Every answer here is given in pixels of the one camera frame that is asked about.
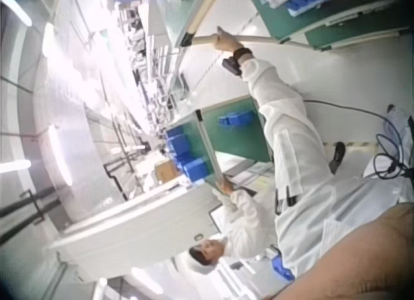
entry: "hand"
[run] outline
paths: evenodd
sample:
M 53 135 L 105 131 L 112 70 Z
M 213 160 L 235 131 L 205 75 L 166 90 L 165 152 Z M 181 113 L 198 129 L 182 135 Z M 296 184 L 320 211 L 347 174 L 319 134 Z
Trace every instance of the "hand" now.
M 216 37 L 214 47 L 217 50 L 233 53 L 237 49 L 243 48 L 243 45 L 233 35 L 227 33 L 221 27 L 217 27 L 217 34 L 214 35 Z
M 216 184 L 225 195 L 231 195 L 234 191 L 233 184 L 226 177 L 223 177 L 223 180 L 221 182 L 216 182 Z

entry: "pocket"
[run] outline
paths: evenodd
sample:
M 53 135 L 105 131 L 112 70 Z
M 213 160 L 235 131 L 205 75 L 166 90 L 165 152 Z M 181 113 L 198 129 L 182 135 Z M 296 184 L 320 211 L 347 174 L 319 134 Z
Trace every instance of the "pocket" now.
M 298 160 L 287 129 L 274 135 L 274 165 L 279 200 L 287 197 L 286 187 L 289 187 L 291 197 L 301 195 L 303 189 Z

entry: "fluorescent light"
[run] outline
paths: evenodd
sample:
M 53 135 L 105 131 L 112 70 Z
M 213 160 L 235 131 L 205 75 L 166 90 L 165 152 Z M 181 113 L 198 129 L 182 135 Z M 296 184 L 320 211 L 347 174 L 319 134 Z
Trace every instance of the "fluorescent light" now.
M 146 287 L 150 289 L 154 294 L 161 295 L 164 293 L 161 286 L 156 281 L 154 281 L 143 269 L 132 268 L 131 273 L 135 279 L 146 285 Z
M 52 145 L 52 151 L 54 158 L 56 159 L 56 163 L 58 164 L 59 171 L 66 181 L 68 186 L 73 184 L 71 173 L 69 172 L 69 168 L 67 167 L 65 158 L 63 157 L 62 148 L 60 146 L 58 132 L 54 125 L 49 126 L 49 139 L 50 144 Z
M 56 52 L 56 41 L 54 39 L 54 27 L 49 22 L 45 26 L 45 34 L 43 36 L 43 44 L 41 51 L 46 58 L 49 58 Z
M 113 147 L 113 148 L 111 148 L 111 153 L 113 154 L 113 155 L 117 155 L 118 153 L 121 153 L 121 147 Z
M 7 173 L 19 171 L 20 169 L 27 169 L 31 166 L 29 160 L 16 160 L 13 162 L 0 163 L 0 173 Z
M 105 287 L 108 284 L 108 280 L 106 278 L 104 278 L 104 277 L 101 277 L 98 280 L 98 283 L 100 283 L 103 287 Z
M 17 17 L 27 26 L 32 26 L 32 19 L 27 15 L 27 13 L 20 7 L 20 5 L 15 0 L 1 0 L 3 4 L 11 9 Z

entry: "black watch strap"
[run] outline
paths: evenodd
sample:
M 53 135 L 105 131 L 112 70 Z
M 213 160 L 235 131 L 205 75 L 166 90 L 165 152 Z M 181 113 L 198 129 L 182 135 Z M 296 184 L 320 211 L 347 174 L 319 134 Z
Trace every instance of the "black watch strap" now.
M 248 53 L 253 54 L 253 52 L 249 48 L 240 48 L 240 49 L 237 49 L 233 53 L 233 58 L 235 59 L 236 62 L 238 62 L 241 56 L 248 54 Z

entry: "electrical cord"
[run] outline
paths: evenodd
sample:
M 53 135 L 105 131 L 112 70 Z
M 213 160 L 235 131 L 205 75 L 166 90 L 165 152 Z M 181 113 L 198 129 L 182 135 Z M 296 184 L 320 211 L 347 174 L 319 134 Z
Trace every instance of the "electrical cord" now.
M 389 179 L 397 178 L 399 176 L 403 176 L 403 177 L 406 177 L 406 178 L 410 178 L 411 183 L 413 183 L 413 181 L 414 181 L 414 169 L 409 168 L 408 166 L 406 166 L 404 164 L 404 150 L 403 150 L 401 135 L 398 132 L 397 128 L 394 126 L 394 124 L 388 118 L 386 118 L 386 117 L 384 117 L 380 114 L 377 114 L 375 112 L 367 111 L 365 109 L 361 109 L 361 108 L 357 108 L 357 107 L 343 106 L 343 105 L 338 105 L 338 104 L 335 104 L 335 103 L 330 103 L 330 102 L 325 102 L 325 101 L 318 101 L 318 100 L 304 100 L 304 102 L 306 102 L 306 103 L 317 103 L 317 104 L 328 105 L 328 106 L 336 107 L 336 108 L 340 108 L 340 109 L 347 109 L 347 110 L 350 110 L 350 111 L 357 111 L 357 112 L 360 112 L 360 113 L 370 114 L 371 116 L 375 116 L 375 117 L 380 118 L 383 121 L 387 122 L 389 124 L 389 126 L 394 130 L 394 132 L 395 132 L 395 134 L 398 138 L 398 144 L 396 144 L 392 139 L 390 139 L 386 135 L 383 135 L 383 134 L 380 134 L 380 133 L 376 134 L 376 140 L 377 140 L 379 146 L 381 147 L 381 149 L 383 150 L 383 153 L 378 153 L 374 156 L 374 160 L 373 160 L 374 173 L 372 173 L 372 174 L 370 174 L 366 177 L 377 176 L 379 179 L 389 180 Z M 411 128 L 411 136 L 414 139 L 414 128 L 411 126 L 412 120 L 413 120 L 412 117 L 410 117 L 409 126 Z M 384 145 L 382 143 L 382 139 L 387 140 L 396 149 L 397 157 L 392 156 L 391 154 L 389 154 L 389 151 L 384 147 Z M 386 171 L 379 171 L 377 166 L 376 166 L 377 159 L 380 158 L 381 156 L 386 157 L 391 161 L 391 165 Z

